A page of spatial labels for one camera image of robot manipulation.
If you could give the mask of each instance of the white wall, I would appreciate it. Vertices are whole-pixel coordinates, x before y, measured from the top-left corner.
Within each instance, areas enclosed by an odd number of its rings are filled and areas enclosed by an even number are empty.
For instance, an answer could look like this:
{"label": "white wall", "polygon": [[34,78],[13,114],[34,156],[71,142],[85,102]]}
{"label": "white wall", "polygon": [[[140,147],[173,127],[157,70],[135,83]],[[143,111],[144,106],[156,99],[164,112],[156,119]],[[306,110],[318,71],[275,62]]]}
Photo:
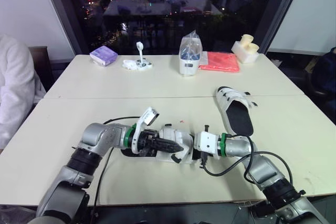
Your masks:
{"label": "white wall", "polygon": [[0,0],[0,33],[47,46],[51,60],[75,56],[51,0]]}
{"label": "white wall", "polygon": [[336,0],[293,0],[269,51],[322,55],[336,46]]}

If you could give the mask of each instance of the black cable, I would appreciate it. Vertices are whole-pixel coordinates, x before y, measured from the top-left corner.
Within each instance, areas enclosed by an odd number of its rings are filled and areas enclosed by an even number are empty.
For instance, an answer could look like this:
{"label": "black cable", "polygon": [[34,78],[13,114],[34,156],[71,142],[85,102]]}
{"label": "black cable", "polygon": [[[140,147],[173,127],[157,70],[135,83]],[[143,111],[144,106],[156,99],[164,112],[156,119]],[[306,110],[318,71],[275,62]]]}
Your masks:
{"label": "black cable", "polygon": [[109,155],[107,156],[107,159],[106,159],[106,162],[105,162],[105,165],[104,165],[104,168],[103,168],[103,171],[101,172],[100,174],[100,177],[99,177],[99,181],[98,181],[98,186],[97,186],[97,190],[96,190],[96,196],[94,197],[94,204],[93,204],[93,208],[92,208],[92,214],[91,214],[91,220],[90,220],[90,224],[93,224],[93,219],[95,218],[95,212],[96,212],[96,207],[97,207],[97,200],[98,200],[98,195],[99,195],[99,191],[100,191],[100,185],[101,185],[101,182],[103,180],[103,175],[105,173],[105,169],[107,167],[107,164],[109,162],[109,159],[111,157],[111,154],[112,154],[112,151],[113,151],[114,148],[112,148],[110,150],[110,153]]}
{"label": "black cable", "polygon": [[254,181],[250,180],[248,177],[247,177],[247,174],[249,173],[250,169],[251,169],[251,166],[252,166],[252,162],[253,162],[253,158],[254,158],[254,146],[253,146],[253,142],[251,140],[251,138],[249,136],[244,136],[248,139],[248,141],[250,142],[250,146],[251,146],[251,158],[250,158],[250,161],[248,162],[248,165],[244,171],[244,179],[248,182],[250,182],[251,184],[254,184]]}
{"label": "black cable", "polygon": [[[122,117],[122,118],[115,118],[115,119],[107,120],[106,122],[104,122],[104,124],[108,124],[108,123],[111,123],[111,122],[117,121],[117,120],[134,119],[134,118],[140,118],[140,117],[139,116],[125,116],[125,117]],[[103,180],[103,176],[104,176],[107,164],[108,164],[108,162],[110,160],[110,157],[111,157],[113,149],[114,148],[112,148],[110,150],[109,155],[107,156],[107,159],[105,161],[105,165],[104,165],[103,171],[101,172],[100,177],[99,177],[99,181],[98,181],[98,185],[97,185],[97,190],[96,190],[96,196],[94,197],[94,204],[93,204],[93,208],[92,208],[90,224],[93,224],[93,219],[95,218],[94,216],[95,216],[96,207],[97,207],[97,200],[98,200],[98,196],[99,196],[100,185],[101,185],[101,182]]]}
{"label": "black cable", "polygon": [[125,116],[123,118],[115,118],[115,119],[110,119],[110,120],[107,120],[106,122],[104,122],[103,124],[108,124],[108,123],[111,123],[113,121],[117,121],[117,120],[122,120],[122,119],[133,119],[133,118],[140,118],[139,116]]}
{"label": "black cable", "polygon": [[[288,175],[289,175],[289,181],[291,184],[293,184],[293,176],[292,176],[292,172],[288,166],[288,164],[286,163],[286,161],[280,157],[279,155],[273,153],[273,152],[254,152],[254,154],[267,154],[267,155],[271,155],[271,156],[274,156],[276,158],[278,158],[279,160],[282,161],[282,163],[285,165],[287,171],[288,171]],[[206,171],[206,173],[208,173],[209,175],[211,176],[214,176],[214,177],[219,177],[219,176],[223,176],[224,174],[228,173],[230,170],[232,170],[233,168],[235,168],[239,163],[241,163],[242,161],[244,161],[245,159],[247,159],[249,156],[251,155],[250,154],[247,154],[246,156],[242,157],[241,159],[239,159],[238,161],[236,161],[233,165],[231,165],[228,169],[225,169],[224,171],[222,171],[221,173],[212,173],[210,172],[206,167],[205,167],[205,164],[203,164],[203,169],[204,171]]]}

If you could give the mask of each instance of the white sleeve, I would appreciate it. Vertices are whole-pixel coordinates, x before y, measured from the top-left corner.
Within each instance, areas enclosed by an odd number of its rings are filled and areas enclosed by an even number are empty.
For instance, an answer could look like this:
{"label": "white sleeve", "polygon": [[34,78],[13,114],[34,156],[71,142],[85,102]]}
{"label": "white sleeve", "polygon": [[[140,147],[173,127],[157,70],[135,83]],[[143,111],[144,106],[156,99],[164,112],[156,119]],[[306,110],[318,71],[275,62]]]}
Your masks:
{"label": "white sleeve", "polygon": [[13,44],[7,54],[5,85],[0,96],[0,149],[3,149],[31,110],[35,95],[34,63],[29,49]]}

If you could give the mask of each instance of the night city view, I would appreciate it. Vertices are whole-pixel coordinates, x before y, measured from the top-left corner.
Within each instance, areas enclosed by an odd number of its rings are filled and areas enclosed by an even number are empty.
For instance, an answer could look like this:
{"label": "night city view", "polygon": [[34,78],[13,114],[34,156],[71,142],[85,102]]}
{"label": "night city view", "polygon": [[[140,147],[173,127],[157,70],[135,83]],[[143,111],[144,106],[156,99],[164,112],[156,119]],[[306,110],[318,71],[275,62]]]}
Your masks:
{"label": "night city view", "polygon": [[175,54],[196,30],[204,50],[228,51],[253,34],[267,0],[72,0],[89,50],[106,45],[119,54]]}

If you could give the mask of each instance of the white table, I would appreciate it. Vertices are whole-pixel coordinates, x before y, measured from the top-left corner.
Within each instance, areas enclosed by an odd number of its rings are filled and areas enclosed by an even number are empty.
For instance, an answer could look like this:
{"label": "white table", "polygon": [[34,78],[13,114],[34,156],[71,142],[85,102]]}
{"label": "white table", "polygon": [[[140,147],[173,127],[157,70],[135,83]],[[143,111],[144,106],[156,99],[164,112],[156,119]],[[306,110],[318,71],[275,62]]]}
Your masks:
{"label": "white table", "polygon": [[[336,128],[304,95],[255,96],[251,110],[259,150],[282,156],[289,164],[295,187],[307,195],[336,193]],[[150,99],[44,99],[32,112],[0,155],[0,204],[38,205],[62,165],[73,153],[85,127],[120,116],[140,115],[153,106],[160,116],[152,125],[172,123],[192,133],[209,124],[213,133],[225,132],[214,98]],[[120,123],[132,124],[134,120]],[[281,162],[272,158],[287,175]],[[219,172],[233,160],[209,161]],[[88,189],[92,204],[98,177]],[[100,205],[177,202],[217,202],[263,199],[263,194],[243,179],[239,165],[224,177],[211,177],[199,164],[178,165],[134,161],[112,154],[103,179]]]}
{"label": "white table", "polygon": [[213,97],[221,86],[252,95],[299,95],[298,89],[265,55],[255,63],[239,64],[240,72],[198,70],[192,77],[179,74],[179,59],[174,55],[145,56],[153,69],[130,71],[121,67],[125,59],[101,67],[87,55],[77,55],[45,98],[168,98]]}

